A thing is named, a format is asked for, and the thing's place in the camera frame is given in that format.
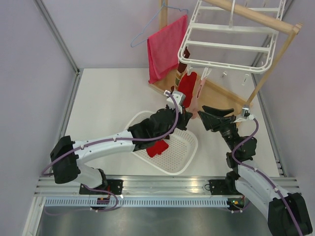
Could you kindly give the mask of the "pink sock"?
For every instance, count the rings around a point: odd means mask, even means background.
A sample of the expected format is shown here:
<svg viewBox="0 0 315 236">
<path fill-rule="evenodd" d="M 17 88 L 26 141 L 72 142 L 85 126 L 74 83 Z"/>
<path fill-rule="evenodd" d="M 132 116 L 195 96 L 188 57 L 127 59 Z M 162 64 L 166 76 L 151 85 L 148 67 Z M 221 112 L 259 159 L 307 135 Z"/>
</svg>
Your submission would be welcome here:
<svg viewBox="0 0 315 236">
<path fill-rule="evenodd" d="M 203 78 L 200 80 L 198 89 L 196 94 L 193 96 L 192 100 L 191 100 L 191 104 L 190 104 L 190 112 L 192 113 L 192 119 L 195 119 L 198 117 L 198 100 L 200 98 L 201 95 L 201 91 L 205 85 L 206 82 L 206 78 Z"/>
</svg>

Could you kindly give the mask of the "plain red sock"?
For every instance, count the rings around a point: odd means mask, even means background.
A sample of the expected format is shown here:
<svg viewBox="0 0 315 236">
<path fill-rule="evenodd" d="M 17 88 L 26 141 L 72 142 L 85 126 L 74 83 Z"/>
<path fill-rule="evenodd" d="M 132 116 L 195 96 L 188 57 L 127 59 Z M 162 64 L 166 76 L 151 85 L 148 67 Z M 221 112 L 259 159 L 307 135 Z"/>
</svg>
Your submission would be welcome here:
<svg viewBox="0 0 315 236">
<path fill-rule="evenodd" d="M 185 99 L 182 104 L 185 108 L 188 108 L 191 104 L 196 79 L 197 73 L 191 72 L 190 75 L 185 74 L 180 80 L 178 91 L 185 95 Z"/>
</svg>

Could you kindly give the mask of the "red sock with white print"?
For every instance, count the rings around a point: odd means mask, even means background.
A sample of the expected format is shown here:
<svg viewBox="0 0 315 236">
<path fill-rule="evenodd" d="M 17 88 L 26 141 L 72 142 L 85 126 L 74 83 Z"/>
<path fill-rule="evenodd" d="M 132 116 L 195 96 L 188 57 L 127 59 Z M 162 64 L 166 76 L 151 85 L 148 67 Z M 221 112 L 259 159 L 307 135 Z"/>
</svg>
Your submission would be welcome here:
<svg viewBox="0 0 315 236">
<path fill-rule="evenodd" d="M 146 149 L 146 152 L 150 158 L 156 155 L 161 155 L 165 150 L 169 148 L 169 144 L 164 140 L 157 141 L 152 147 Z"/>
</svg>

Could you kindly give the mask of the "white clip drying hanger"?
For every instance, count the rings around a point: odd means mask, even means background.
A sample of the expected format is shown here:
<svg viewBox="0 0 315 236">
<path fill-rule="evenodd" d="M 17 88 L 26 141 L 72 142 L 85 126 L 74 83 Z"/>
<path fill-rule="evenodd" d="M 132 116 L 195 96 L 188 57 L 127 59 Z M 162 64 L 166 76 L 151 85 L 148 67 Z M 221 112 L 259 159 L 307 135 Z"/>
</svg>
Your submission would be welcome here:
<svg viewBox="0 0 315 236">
<path fill-rule="evenodd" d="M 194 68 L 263 74 L 274 59 L 279 32 L 199 0 L 189 20 L 178 60 Z"/>
</svg>

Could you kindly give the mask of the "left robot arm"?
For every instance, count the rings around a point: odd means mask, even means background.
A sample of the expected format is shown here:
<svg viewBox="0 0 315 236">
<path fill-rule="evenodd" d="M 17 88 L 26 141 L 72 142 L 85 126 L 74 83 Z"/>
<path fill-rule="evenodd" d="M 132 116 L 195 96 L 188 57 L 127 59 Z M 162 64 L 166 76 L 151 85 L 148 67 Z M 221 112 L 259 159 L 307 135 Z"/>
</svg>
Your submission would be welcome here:
<svg viewBox="0 0 315 236">
<path fill-rule="evenodd" d="M 166 106 L 140 123 L 106 138 L 73 141 L 70 136 L 59 139 L 50 153 L 56 184 L 78 182 L 97 194 L 106 192 L 108 183 L 102 169 L 86 165 L 87 162 L 116 153 L 136 152 L 154 147 L 169 139 L 175 129 L 186 130 L 192 113 Z"/>
</svg>

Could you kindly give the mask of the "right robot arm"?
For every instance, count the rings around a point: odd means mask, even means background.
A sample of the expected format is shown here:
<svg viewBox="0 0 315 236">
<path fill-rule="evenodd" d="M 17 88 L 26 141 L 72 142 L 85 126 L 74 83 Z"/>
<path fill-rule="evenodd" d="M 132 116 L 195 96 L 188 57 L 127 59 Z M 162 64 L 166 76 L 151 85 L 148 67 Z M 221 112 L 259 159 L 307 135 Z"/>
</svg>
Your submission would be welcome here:
<svg viewBox="0 0 315 236">
<path fill-rule="evenodd" d="M 230 149 L 226 162 L 231 172 L 225 178 L 225 189 L 244 195 L 266 218 L 274 236 L 307 236 L 313 233 L 306 202 L 300 193 L 290 193 L 276 184 L 254 161 L 259 123 L 244 107 L 239 116 L 233 109 L 221 110 L 203 106 L 198 111 L 207 131 L 220 132 Z"/>
</svg>

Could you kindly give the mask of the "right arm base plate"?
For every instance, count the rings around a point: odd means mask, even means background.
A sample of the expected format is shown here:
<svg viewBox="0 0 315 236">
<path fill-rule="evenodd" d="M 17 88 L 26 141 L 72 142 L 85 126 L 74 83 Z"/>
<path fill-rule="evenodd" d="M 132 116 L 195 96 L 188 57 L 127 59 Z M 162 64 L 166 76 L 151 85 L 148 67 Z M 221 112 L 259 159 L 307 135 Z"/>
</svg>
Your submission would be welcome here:
<svg viewBox="0 0 315 236">
<path fill-rule="evenodd" d="M 225 179 L 210 179 L 208 183 L 212 195 L 238 195 L 238 191 L 231 184 L 226 183 Z"/>
</svg>

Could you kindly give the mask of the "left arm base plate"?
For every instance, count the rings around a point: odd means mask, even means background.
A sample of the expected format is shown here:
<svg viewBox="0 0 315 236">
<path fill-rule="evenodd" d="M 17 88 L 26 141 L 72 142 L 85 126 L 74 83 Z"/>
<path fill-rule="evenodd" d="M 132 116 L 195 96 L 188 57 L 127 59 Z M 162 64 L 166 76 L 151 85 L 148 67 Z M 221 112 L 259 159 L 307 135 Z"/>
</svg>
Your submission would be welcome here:
<svg viewBox="0 0 315 236">
<path fill-rule="evenodd" d="M 108 195 L 108 193 L 103 192 L 103 191 L 108 191 L 117 196 L 122 193 L 122 189 L 123 189 L 122 179 L 108 179 L 106 186 L 101 185 L 92 190 L 88 189 L 83 184 L 81 184 L 80 189 L 79 189 L 79 194 L 80 195 Z"/>
</svg>

